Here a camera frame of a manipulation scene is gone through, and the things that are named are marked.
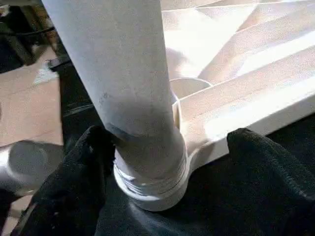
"black cable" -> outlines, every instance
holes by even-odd
[[[14,33],[14,32],[0,32],[0,35],[4,35],[4,36],[15,36],[15,37],[19,37],[19,36],[32,36],[32,35],[37,35],[37,34],[41,34],[41,33],[46,33],[49,31],[55,30],[55,27],[49,27],[47,29],[42,29],[39,31],[35,31],[35,32],[27,32],[27,33]]]

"white pipe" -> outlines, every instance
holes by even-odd
[[[119,138],[120,187],[145,209],[173,206],[186,189],[171,191],[183,176],[186,150],[173,124],[160,2],[43,4],[102,122]]]

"floor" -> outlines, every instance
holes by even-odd
[[[45,61],[55,57],[48,48],[35,64],[0,74],[0,147],[19,140],[63,144],[59,80],[56,77],[34,84]],[[31,197],[23,197],[11,205],[3,236],[15,227]]]

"white plastic structure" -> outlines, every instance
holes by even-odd
[[[227,154],[228,132],[315,111],[313,0],[43,4],[117,137],[116,181],[144,209],[175,205],[193,170]]]

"black cloth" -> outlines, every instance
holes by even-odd
[[[238,130],[229,135],[231,154],[192,173],[184,197],[163,212],[138,208],[110,177],[96,235],[314,234],[314,183],[306,177],[315,163],[315,115],[269,137],[295,155],[270,139]]]
[[[111,134],[89,128],[34,194],[11,235],[93,235],[114,150]]]

